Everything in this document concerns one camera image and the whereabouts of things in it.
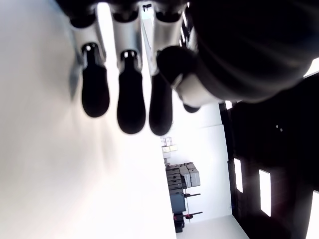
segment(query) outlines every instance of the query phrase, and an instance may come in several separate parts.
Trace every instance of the black fingertip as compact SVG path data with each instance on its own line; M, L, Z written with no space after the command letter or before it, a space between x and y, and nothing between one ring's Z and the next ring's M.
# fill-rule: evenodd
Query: black fingertip
M110 104L106 69L96 64L88 64L82 73L83 109L90 117L100 117L108 110Z
M183 104L183 105L184 105L184 109L189 113L195 113L195 112L199 111L199 109L200 109L200 107L195 108L195 107L191 107L191 106L188 106L185 104Z
M142 74L134 67L134 58L129 54L125 69L119 75L120 93L117 109L118 123L127 134L140 132L146 120L143 97Z
M158 136L168 133L172 124L172 96L170 84L161 74L152 76L152 95L150 105L150 128Z

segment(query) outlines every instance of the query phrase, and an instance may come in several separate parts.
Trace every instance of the white wall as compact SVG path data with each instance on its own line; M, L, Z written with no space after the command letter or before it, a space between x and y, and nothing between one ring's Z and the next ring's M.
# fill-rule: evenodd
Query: white wall
M148 123L130 136L116 121L112 24L100 10L111 104L90 119L54 1L0 3L0 238L175 238L159 138ZM148 109L147 61L143 73Z
M232 216L188 224L177 239L248 239L246 233Z

